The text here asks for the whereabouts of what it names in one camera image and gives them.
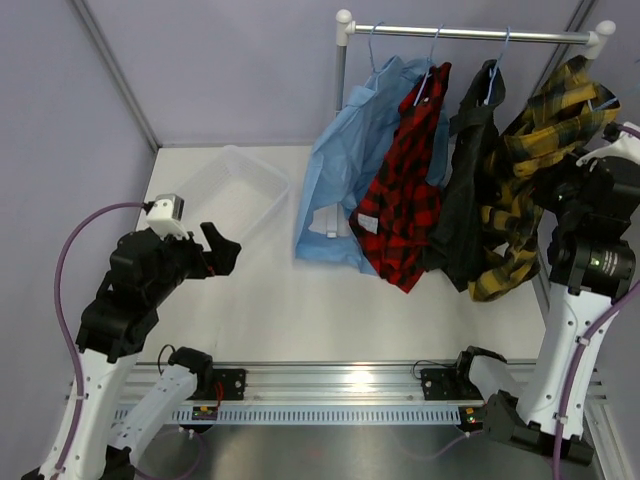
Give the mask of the yellow plaid shirt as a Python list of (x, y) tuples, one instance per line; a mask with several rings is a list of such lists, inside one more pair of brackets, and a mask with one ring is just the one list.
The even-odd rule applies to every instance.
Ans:
[(592, 112), (614, 94), (589, 75), (590, 61), (576, 55), (557, 67), (530, 97), (482, 160), (477, 201), (484, 267), (469, 283), (476, 302), (494, 301), (539, 272), (538, 226), (543, 209), (534, 203), (534, 177), (584, 147), (614, 121), (621, 106)]

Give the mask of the light blue wire hanger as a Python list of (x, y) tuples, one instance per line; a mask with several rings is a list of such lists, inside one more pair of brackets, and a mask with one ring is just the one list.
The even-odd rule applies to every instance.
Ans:
[(634, 86), (624, 90), (621, 94), (613, 95), (611, 98), (606, 99), (600, 103), (595, 104), (592, 100), (588, 100), (587, 107), (589, 108), (590, 111), (595, 112), (595, 111), (606, 110), (610, 107), (620, 106), (622, 99), (638, 94), (639, 89), (640, 89), (640, 85), (636, 83)]

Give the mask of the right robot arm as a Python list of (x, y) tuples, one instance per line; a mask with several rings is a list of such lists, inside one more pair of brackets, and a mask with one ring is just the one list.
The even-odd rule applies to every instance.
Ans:
[(622, 238), (639, 206), (639, 163), (621, 154), (568, 158), (538, 176), (533, 199), (556, 218), (549, 317), (533, 375), (520, 387), (503, 356), (469, 347), (452, 383), (462, 396), (481, 394), (485, 435), (548, 458), (558, 476), (562, 461), (594, 457), (583, 438), (588, 386), (609, 326), (639, 290), (636, 256)]

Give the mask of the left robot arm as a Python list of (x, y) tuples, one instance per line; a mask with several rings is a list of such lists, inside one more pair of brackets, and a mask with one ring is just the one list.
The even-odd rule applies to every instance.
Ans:
[(202, 246), (187, 236), (161, 238), (152, 229), (123, 236), (95, 299), (85, 308), (74, 344), (76, 377), (61, 428), (43, 464), (28, 479), (132, 479), (143, 453), (170, 414), (189, 398), (225, 394), (212, 357), (181, 347), (156, 384), (122, 420), (116, 409), (158, 308), (186, 280), (232, 273), (239, 243), (210, 223)]

